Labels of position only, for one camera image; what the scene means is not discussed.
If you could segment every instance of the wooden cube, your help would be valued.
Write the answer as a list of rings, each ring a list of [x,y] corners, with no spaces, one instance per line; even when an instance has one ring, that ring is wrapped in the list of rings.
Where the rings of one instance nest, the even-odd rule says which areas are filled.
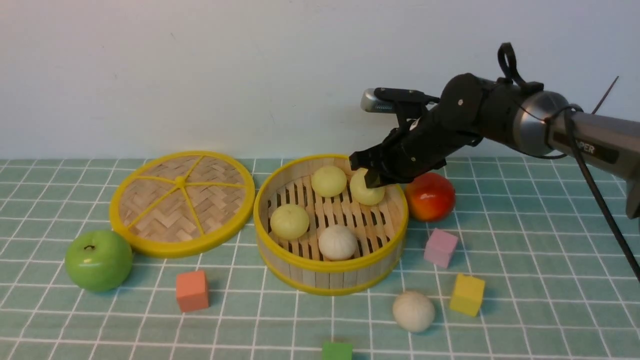
[[[458,274],[449,307],[459,313],[477,316],[484,297],[484,280]]]
[[[351,360],[353,345],[326,342],[322,346],[322,360]]]
[[[457,245],[457,236],[435,229],[424,247],[424,259],[436,266],[448,268]]]
[[[209,284],[204,271],[179,274],[175,281],[175,297],[183,313],[209,307]]]

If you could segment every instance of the toy tomato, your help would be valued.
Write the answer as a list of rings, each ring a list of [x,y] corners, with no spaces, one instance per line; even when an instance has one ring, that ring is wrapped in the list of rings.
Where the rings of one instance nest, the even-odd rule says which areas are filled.
[[[456,205],[456,190],[449,180],[434,172],[416,177],[404,189],[411,216],[423,222],[441,221]]]

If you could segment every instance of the robotic arm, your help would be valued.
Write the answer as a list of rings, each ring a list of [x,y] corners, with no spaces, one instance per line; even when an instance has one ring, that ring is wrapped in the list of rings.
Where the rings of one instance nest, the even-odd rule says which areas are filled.
[[[366,90],[360,107],[372,113],[395,113],[398,126],[380,144],[354,152],[349,157],[351,168],[368,169],[365,182],[375,188],[410,183],[442,168],[447,156],[464,146],[476,146],[483,138],[537,158],[558,158],[546,155],[562,152],[577,160],[640,281],[640,266],[586,166],[624,179],[627,216],[639,217],[640,122],[584,113],[561,94],[545,90],[544,84],[525,82],[510,43],[501,45],[498,61],[503,78],[492,81],[460,74],[448,82],[440,98],[416,90]]]

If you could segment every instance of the yellow bun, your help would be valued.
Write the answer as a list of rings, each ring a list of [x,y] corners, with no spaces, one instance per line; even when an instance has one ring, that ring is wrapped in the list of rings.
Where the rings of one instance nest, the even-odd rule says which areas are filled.
[[[367,188],[364,182],[364,175],[367,173],[367,169],[359,168],[349,182],[349,189],[351,190],[351,196],[359,203],[367,206],[374,206],[379,203],[385,197],[385,188]]]
[[[347,175],[339,167],[323,166],[311,176],[311,188],[322,197],[334,197],[347,188]]]
[[[309,228],[309,215],[298,205],[284,204],[271,215],[271,230],[285,240],[303,236]]]

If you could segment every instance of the black strap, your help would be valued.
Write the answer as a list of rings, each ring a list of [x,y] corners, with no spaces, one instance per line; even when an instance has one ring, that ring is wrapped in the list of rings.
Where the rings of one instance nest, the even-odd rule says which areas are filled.
[[[498,63],[502,69],[505,80],[515,82],[521,89],[523,94],[529,95],[544,90],[545,85],[537,81],[526,82],[520,77],[516,66],[516,53],[510,42],[502,43],[498,49]]]

